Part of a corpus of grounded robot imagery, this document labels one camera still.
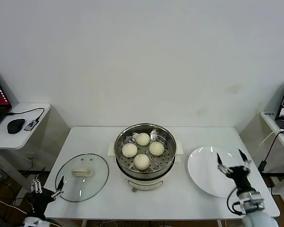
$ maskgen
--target white bun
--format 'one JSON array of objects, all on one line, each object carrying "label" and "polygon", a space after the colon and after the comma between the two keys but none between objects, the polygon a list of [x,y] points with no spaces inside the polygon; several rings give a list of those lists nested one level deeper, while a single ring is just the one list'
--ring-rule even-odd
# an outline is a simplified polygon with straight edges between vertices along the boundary
[{"label": "white bun", "polygon": [[145,170],[150,165],[150,159],[147,157],[147,155],[141,154],[134,157],[133,163],[137,169]]},{"label": "white bun", "polygon": [[132,143],[125,144],[122,147],[122,154],[125,157],[134,157],[137,154],[137,152],[138,152],[138,149],[137,149],[136,145],[134,145]]},{"label": "white bun", "polygon": [[141,146],[146,146],[150,142],[150,136],[144,132],[140,133],[139,135],[137,135],[136,142]]},{"label": "white bun", "polygon": [[164,152],[164,146],[160,142],[153,142],[150,144],[150,153],[155,156],[160,156]]}]

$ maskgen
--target computer mouse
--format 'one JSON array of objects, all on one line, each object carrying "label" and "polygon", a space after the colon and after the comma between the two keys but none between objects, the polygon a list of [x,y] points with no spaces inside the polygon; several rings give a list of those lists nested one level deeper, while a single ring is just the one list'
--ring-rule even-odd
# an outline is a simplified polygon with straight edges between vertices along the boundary
[{"label": "computer mouse", "polygon": [[20,132],[22,129],[22,126],[25,123],[25,119],[14,119],[11,122],[8,123],[8,133],[9,134],[15,134],[17,132]]}]

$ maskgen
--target white table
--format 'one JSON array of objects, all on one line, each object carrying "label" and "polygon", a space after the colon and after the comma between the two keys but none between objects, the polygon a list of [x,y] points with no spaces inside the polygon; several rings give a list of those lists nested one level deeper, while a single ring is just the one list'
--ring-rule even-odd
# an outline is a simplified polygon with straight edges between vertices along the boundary
[{"label": "white table", "polygon": [[[200,189],[187,173],[187,159],[193,149],[205,146],[240,148],[251,158],[234,128],[167,128],[182,142],[184,155],[172,167],[166,184],[153,191],[133,193],[107,150],[124,128],[74,127],[46,181],[45,188],[55,190],[58,171],[72,157],[83,153],[101,155],[108,162],[106,185],[93,198],[68,202],[61,197],[48,205],[45,216],[53,219],[137,219],[137,220],[206,220],[239,218],[231,214],[225,198],[211,196]],[[265,183],[251,163],[249,180],[263,193],[266,212],[275,217],[280,211]]]},{"label": "white table", "polygon": [[[266,122],[266,124],[270,127],[272,131],[279,130],[279,125],[275,122],[275,112],[273,111],[262,111],[261,117]],[[279,141],[284,146],[284,134],[280,134],[278,136]],[[279,181],[277,177],[271,177],[271,180],[274,183],[273,187],[273,195],[279,195],[284,203],[284,179]]]},{"label": "white table", "polygon": [[[24,118],[26,120],[23,128],[25,128],[32,120],[36,119],[42,109],[31,111],[24,114],[16,114],[11,116],[6,116],[5,119],[0,123],[0,150],[18,150],[22,148],[31,135],[34,133],[36,128],[40,125],[41,121],[46,116],[47,112],[51,108],[48,103],[17,103],[12,104],[13,108],[11,111],[15,113],[23,112],[26,110],[31,110],[38,107],[43,107],[45,109],[44,113],[39,119],[39,123],[32,129],[32,131],[24,131],[23,129],[16,134],[8,134],[7,125],[10,121],[18,118]],[[21,175],[1,154],[0,154],[0,169],[12,177],[16,182],[18,182],[27,191],[31,190],[30,181],[27,180],[23,175]]]}]

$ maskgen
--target black cable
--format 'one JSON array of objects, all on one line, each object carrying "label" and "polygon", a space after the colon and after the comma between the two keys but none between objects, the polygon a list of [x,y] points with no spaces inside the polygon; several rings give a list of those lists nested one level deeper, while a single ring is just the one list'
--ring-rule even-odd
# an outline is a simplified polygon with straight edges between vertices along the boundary
[{"label": "black cable", "polygon": [[44,113],[45,109],[43,107],[38,107],[38,108],[35,108],[35,109],[32,109],[32,110],[27,110],[27,111],[23,111],[23,112],[19,112],[19,113],[14,113],[14,112],[9,112],[7,113],[7,115],[15,115],[15,114],[25,114],[25,113],[28,113],[28,112],[31,112],[31,111],[34,111],[34,110],[42,110],[42,113],[36,118],[35,121],[38,121],[39,118],[41,117],[41,115]]},{"label": "black cable", "polygon": [[[16,195],[15,195],[15,192],[14,192],[14,190],[12,190],[12,188],[11,187],[9,187],[7,184],[5,184],[5,183],[3,183],[3,182],[1,182],[0,181],[0,184],[2,184],[2,185],[4,185],[4,186],[6,186],[12,193],[13,193],[13,198],[3,198],[3,197],[0,197],[0,198],[2,198],[2,199],[6,199],[6,200],[10,200],[10,199],[12,199],[13,200],[13,205],[14,205],[14,203],[16,202]],[[6,208],[5,208],[5,210],[4,210],[4,214],[3,214],[3,217],[1,217],[0,216],[0,218],[2,218],[4,221],[5,221],[5,223],[7,223],[8,222],[8,219],[10,218],[10,216],[11,216],[11,213],[13,212],[13,211],[11,211],[11,213],[10,213],[10,215],[9,215],[9,217],[7,218],[7,219],[5,219],[5,215],[7,214],[7,211],[8,211],[8,209],[9,209],[9,207],[7,206]]]},{"label": "black cable", "polygon": [[239,205],[239,204],[240,204],[239,202],[235,202],[235,203],[231,206],[231,208],[233,209],[233,211],[234,211],[235,213],[238,213],[238,214],[239,214],[239,213],[242,213],[242,212],[240,212],[240,211],[238,211],[238,210],[235,209],[235,206],[236,206],[236,205]]},{"label": "black cable", "polygon": [[271,196],[273,196],[273,181],[270,179],[270,177],[268,177],[269,178],[269,181],[270,181],[270,194],[271,194]]},{"label": "black cable", "polygon": [[271,152],[271,149],[273,148],[273,145],[274,145],[274,143],[275,143],[275,140],[276,140],[276,138],[278,137],[278,135],[279,135],[280,133],[284,133],[284,131],[280,131],[280,132],[278,132],[278,134],[275,136],[275,138],[274,138],[274,140],[273,140],[272,144],[270,145],[270,148],[269,148],[268,154],[266,155],[266,157],[265,157],[264,161],[261,161],[261,163],[260,163],[259,167],[257,168],[257,169],[258,169],[258,171],[259,171],[261,174],[263,173],[264,168],[265,168],[265,166],[266,166],[266,164],[267,164],[266,160],[267,160],[267,158],[268,158],[268,156],[269,156],[269,154],[270,154],[270,152]]},{"label": "black cable", "polygon": [[3,183],[0,181],[0,184],[6,186],[8,189],[10,189],[10,191],[13,193],[13,196],[14,196],[14,200],[16,199],[16,195],[15,195],[15,192],[12,190],[11,187],[9,187],[6,183]]},{"label": "black cable", "polygon": [[230,192],[230,194],[229,194],[228,197],[227,197],[226,204],[227,204],[228,210],[229,210],[231,213],[236,214],[236,215],[242,215],[242,212],[237,211],[237,210],[234,210],[234,211],[233,211],[233,210],[231,210],[231,208],[229,207],[229,198],[231,197],[231,195],[233,194],[233,192],[234,192],[236,189],[237,189],[237,187],[235,187],[235,188]]},{"label": "black cable", "polygon": [[281,133],[283,133],[283,132],[284,132],[284,131],[280,131],[280,132],[278,132],[278,134],[275,136],[274,141],[273,141],[272,144],[270,145],[270,149],[269,149],[269,151],[268,151],[268,154],[266,155],[266,157],[265,157],[265,159],[264,159],[264,162],[266,162],[266,160],[267,160],[267,158],[268,158],[268,156],[269,156],[269,153],[271,152],[271,148],[273,148],[273,145],[274,145],[274,143],[275,143],[276,138],[278,137],[279,134],[281,134]]}]

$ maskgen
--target glass lid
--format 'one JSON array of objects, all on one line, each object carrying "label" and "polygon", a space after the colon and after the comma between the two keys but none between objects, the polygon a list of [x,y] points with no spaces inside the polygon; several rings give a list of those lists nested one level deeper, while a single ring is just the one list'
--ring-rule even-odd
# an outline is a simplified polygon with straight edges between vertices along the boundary
[{"label": "glass lid", "polygon": [[107,162],[96,154],[82,154],[65,163],[56,177],[56,189],[64,176],[63,199],[71,202],[88,200],[101,191],[108,178]]}]

